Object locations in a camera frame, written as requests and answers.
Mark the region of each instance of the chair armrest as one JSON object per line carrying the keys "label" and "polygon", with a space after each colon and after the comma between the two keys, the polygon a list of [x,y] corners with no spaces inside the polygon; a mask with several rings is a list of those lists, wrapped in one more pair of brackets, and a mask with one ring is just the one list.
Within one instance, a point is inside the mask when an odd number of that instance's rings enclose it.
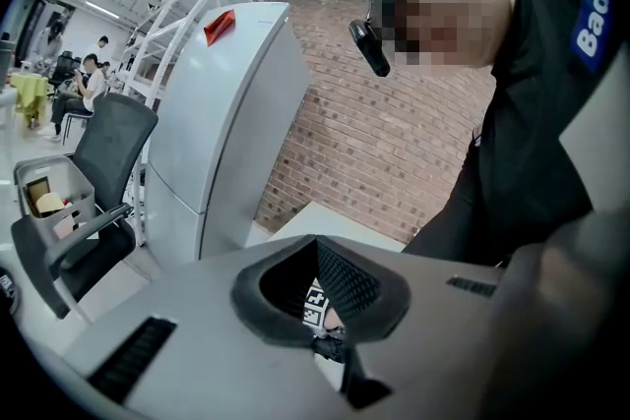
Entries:
{"label": "chair armrest", "polygon": [[103,212],[94,219],[90,220],[79,229],[73,231],[63,240],[58,241],[52,247],[46,250],[46,264],[52,268],[57,269],[54,273],[58,273],[58,269],[71,268],[74,263],[68,263],[65,259],[68,251],[73,247],[76,247],[84,240],[87,240],[89,236],[95,234],[97,231],[102,230],[103,227],[111,224],[114,220],[126,215],[131,210],[129,204],[122,204],[119,207]]}

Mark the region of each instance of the vent slot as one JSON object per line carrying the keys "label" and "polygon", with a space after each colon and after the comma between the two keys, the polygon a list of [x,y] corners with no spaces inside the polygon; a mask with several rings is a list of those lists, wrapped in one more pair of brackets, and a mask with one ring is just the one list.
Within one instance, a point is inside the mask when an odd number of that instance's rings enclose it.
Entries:
{"label": "vent slot", "polygon": [[90,377],[90,384],[111,400],[122,403],[177,327],[149,317]]}
{"label": "vent slot", "polygon": [[496,290],[496,285],[491,283],[470,280],[469,278],[462,278],[460,276],[453,276],[452,278],[449,278],[446,283],[448,285],[453,285],[453,287],[457,287],[458,289],[467,290],[468,292],[472,292],[473,294],[478,294],[479,296],[486,298],[489,298]]}

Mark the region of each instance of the fluorescent light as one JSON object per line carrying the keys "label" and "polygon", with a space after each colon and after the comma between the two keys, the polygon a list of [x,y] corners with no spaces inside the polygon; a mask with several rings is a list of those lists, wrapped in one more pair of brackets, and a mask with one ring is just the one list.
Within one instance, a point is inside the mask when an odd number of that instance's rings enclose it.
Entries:
{"label": "fluorescent light", "polygon": [[95,9],[97,9],[98,11],[101,11],[102,13],[105,13],[106,15],[111,16],[112,18],[115,18],[116,20],[118,20],[118,18],[120,18],[118,15],[113,14],[110,11],[107,11],[106,9],[101,8],[100,6],[98,6],[97,4],[93,4],[92,2],[88,2],[86,0],[86,4],[88,4],[90,7],[93,7]]}

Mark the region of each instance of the red tag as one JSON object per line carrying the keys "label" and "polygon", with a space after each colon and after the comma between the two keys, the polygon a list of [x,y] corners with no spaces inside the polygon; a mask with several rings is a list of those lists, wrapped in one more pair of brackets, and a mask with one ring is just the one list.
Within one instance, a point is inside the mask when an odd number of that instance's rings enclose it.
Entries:
{"label": "red tag", "polygon": [[225,11],[207,27],[204,27],[208,47],[210,47],[210,45],[219,38],[219,35],[221,35],[234,22],[236,22],[236,15],[234,14],[234,10],[230,9],[229,11]]}

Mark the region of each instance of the white wall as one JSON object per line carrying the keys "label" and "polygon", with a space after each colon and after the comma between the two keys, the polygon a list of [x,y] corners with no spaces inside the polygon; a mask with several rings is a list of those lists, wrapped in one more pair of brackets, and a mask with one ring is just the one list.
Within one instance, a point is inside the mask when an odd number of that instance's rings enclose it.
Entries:
{"label": "white wall", "polygon": [[62,50],[72,51],[73,56],[83,58],[88,54],[89,48],[104,35],[109,39],[109,44],[102,49],[99,59],[109,61],[112,69],[118,69],[120,56],[131,31],[81,9],[74,12],[64,30]]}

